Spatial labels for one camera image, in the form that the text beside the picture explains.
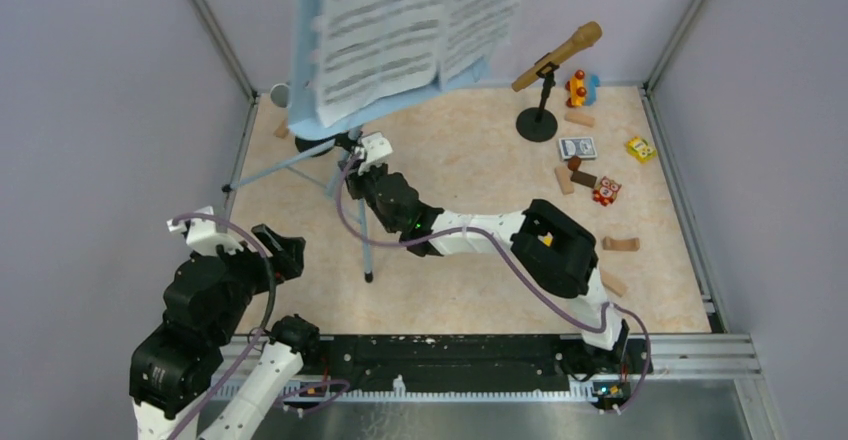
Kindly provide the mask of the light blue music stand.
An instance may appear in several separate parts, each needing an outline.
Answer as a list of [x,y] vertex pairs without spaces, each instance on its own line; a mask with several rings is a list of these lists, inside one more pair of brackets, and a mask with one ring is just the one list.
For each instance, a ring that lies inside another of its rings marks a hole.
[[524,215],[458,214],[424,204],[389,170],[367,123],[477,82],[523,0],[298,0],[288,122],[320,154],[345,156],[330,183],[418,256],[506,256]]

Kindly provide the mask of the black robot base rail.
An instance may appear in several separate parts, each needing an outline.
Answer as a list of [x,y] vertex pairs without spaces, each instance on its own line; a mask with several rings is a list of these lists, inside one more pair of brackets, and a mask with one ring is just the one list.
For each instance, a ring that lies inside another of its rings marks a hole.
[[530,393],[566,391],[580,380],[636,380],[652,373],[646,342],[612,350],[577,334],[336,335],[321,339],[304,374],[344,379],[354,392]]

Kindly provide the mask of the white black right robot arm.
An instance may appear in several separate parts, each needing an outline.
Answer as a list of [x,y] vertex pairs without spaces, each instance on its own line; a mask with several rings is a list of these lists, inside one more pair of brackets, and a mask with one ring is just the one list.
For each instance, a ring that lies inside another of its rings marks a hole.
[[602,282],[596,239],[558,207],[534,199],[523,210],[459,214],[425,204],[399,172],[385,165],[360,172],[363,161],[340,161],[343,185],[397,235],[393,247],[418,257],[496,254],[531,292],[580,330],[589,364],[612,372],[627,357],[629,326]]

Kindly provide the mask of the sheet music page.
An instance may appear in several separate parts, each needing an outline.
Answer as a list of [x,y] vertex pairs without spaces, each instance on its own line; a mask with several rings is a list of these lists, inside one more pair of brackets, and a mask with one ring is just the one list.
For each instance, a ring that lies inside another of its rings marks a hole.
[[316,112],[330,127],[433,82],[447,0],[321,0]]
[[439,40],[440,84],[487,58],[506,38],[523,0],[447,0]]

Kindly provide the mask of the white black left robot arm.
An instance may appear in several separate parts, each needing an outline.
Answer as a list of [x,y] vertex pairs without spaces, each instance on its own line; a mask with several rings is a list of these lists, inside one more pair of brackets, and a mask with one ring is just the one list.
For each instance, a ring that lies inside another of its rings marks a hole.
[[220,416],[204,431],[198,415],[214,394],[212,377],[254,296],[268,296],[301,276],[306,241],[264,224],[237,237],[218,230],[209,214],[183,216],[169,229],[184,236],[190,258],[165,289],[161,324],[131,357],[129,395],[140,439],[249,439],[282,388],[319,364],[319,329],[299,315],[260,322],[252,339],[267,340],[257,365]]

